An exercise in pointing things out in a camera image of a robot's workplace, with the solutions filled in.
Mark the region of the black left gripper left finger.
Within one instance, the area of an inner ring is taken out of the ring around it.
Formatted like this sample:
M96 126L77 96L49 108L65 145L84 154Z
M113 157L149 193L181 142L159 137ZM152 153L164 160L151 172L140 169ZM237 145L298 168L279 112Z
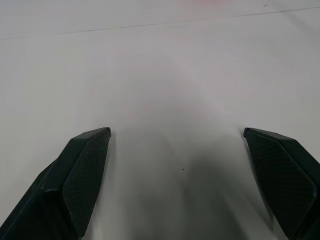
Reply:
M111 129L73 137L0 227L2 240L80 240L102 185Z

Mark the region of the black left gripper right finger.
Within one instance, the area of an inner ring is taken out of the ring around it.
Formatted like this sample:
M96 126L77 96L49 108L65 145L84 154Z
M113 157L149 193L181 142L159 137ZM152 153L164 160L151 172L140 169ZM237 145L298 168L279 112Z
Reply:
M320 164L295 139L257 128L243 132L259 190L290 240L320 238Z

